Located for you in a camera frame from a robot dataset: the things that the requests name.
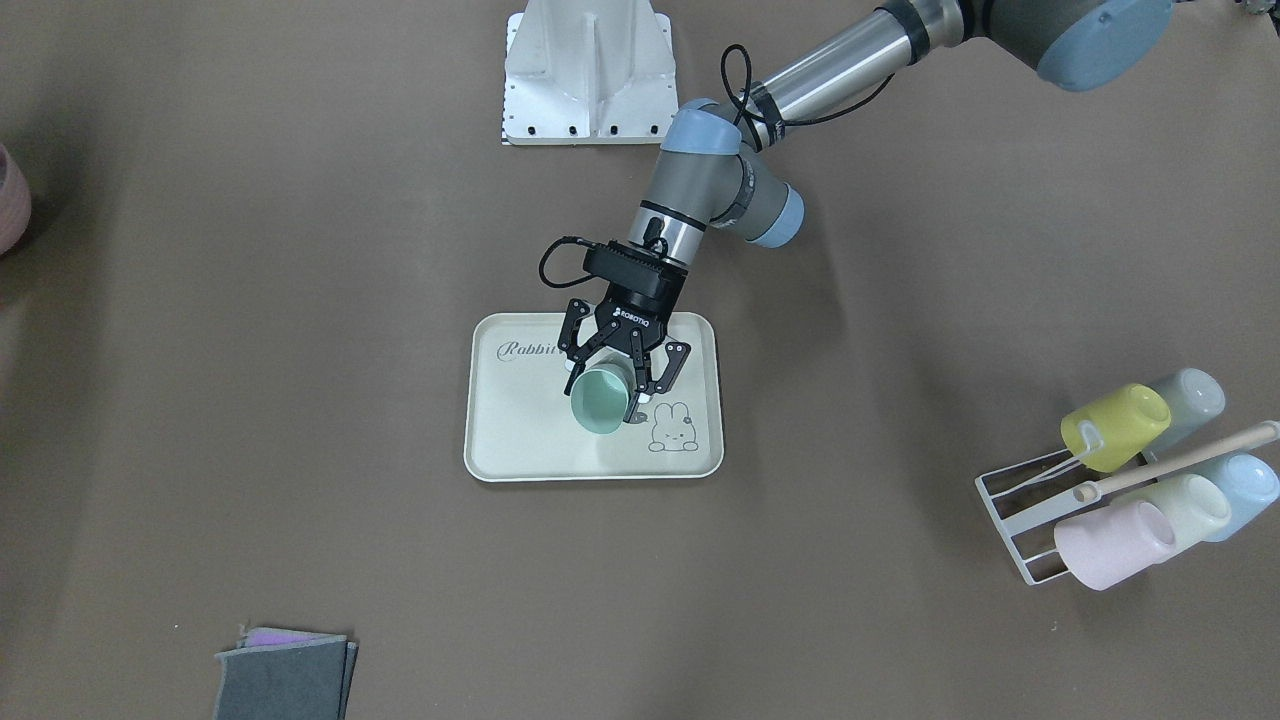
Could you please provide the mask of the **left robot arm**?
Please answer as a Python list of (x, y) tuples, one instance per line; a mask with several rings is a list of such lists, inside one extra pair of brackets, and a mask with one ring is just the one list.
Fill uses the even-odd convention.
[(599, 301), (568, 302), (556, 342), (575, 420), (607, 436), (644, 423), (643, 405), (675, 388), (692, 347), (669, 336), (669, 319), (708, 231), (764, 249), (799, 232), (801, 195), (762, 159), (790, 131), (864, 108), (899, 70), (972, 38), (989, 40), (1056, 87), (1098, 88), (1158, 42), (1172, 9), (1170, 1), (882, 1), (773, 76), (727, 88), (723, 102), (684, 104), (627, 237), (550, 245), (582, 249), (582, 279), (605, 282)]

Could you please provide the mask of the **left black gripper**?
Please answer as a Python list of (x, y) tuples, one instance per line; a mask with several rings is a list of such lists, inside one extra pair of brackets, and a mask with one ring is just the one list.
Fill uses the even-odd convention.
[[(639, 405), (653, 395), (672, 391), (692, 351), (690, 343), (666, 340), (667, 325), (686, 275), (658, 275), (655, 296), (632, 290), (618, 281), (607, 281), (609, 284), (598, 305), (582, 299), (568, 301), (557, 347), (564, 355), (564, 368), (571, 373), (585, 372), (589, 361), (605, 348), (628, 351), (635, 384), (630, 391), (626, 423), (635, 424), (644, 421)], [(617, 328), (611, 332), (613, 324)], [(632, 338), (635, 331), (639, 332), (639, 338)], [(652, 350), (658, 346), (666, 354), (666, 364), (662, 373), (654, 377)]]

